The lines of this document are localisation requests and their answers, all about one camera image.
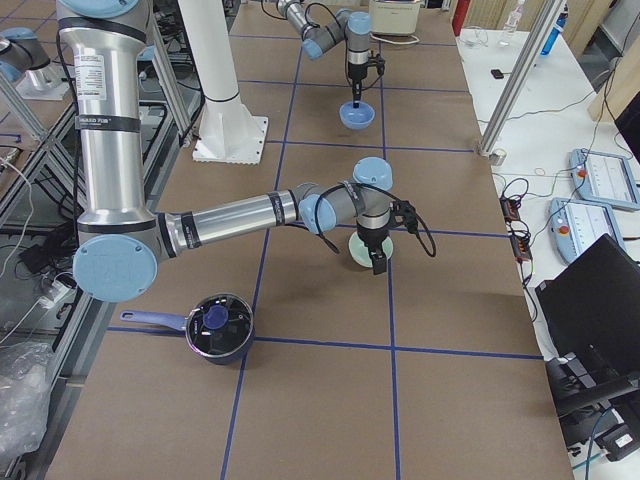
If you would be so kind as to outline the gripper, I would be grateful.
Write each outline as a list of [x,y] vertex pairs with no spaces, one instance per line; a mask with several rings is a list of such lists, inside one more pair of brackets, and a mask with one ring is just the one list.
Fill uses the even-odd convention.
[[361,89],[366,78],[366,64],[347,64],[347,79],[352,88],[352,107],[358,108],[361,100]]
[[366,251],[370,253],[374,275],[380,275],[387,271],[387,256],[385,253],[391,252],[389,220],[389,213],[379,215],[362,214],[356,218],[357,235],[363,242]]

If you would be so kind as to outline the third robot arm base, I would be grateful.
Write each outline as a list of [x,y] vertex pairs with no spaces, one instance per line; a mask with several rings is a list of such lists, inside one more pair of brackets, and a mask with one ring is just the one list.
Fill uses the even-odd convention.
[[62,101],[69,91],[62,67],[51,60],[36,34],[25,27],[1,32],[1,73],[27,100]]

